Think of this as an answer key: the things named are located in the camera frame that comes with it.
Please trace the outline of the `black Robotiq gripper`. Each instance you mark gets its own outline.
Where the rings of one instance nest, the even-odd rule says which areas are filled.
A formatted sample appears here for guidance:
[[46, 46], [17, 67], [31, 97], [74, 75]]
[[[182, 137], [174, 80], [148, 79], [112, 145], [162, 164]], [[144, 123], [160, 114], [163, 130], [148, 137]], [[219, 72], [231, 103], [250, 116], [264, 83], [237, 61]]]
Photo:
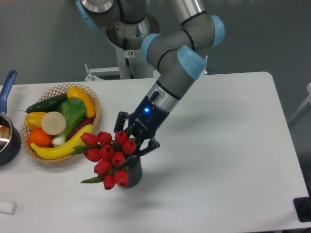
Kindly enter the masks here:
[[130, 115], [123, 111], [118, 113], [114, 133], [123, 131], [124, 124], [128, 119], [128, 127], [125, 131], [128, 131], [132, 127], [131, 135], [138, 141], [150, 139], [146, 148], [139, 149], [135, 153], [137, 157], [144, 156], [160, 147], [160, 143], [154, 136], [170, 113], [162, 110], [154, 103], [157, 97], [158, 95], [152, 95], [151, 97], [145, 96], [135, 111]]

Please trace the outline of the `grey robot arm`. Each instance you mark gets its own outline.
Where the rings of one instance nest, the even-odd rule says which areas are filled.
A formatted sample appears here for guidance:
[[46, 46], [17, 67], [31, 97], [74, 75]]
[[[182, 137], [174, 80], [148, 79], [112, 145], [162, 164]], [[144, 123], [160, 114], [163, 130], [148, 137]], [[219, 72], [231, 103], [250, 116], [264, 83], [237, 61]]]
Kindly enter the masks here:
[[168, 36], [160, 35], [158, 24], [151, 23], [143, 0], [78, 0], [76, 6], [88, 27], [105, 28], [110, 42], [125, 53], [140, 50], [160, 74], [133, 113], [118, 114], [114, 129], [121, 131], [127, 123], [137, 144], [131, 157], [144, 156], [159, 148], [157, 129], [205, 72], [207, 62], [198, 52], [224, 39], [224, 24], [208, 15], [200, 0], [173, 1], [181, 30]]

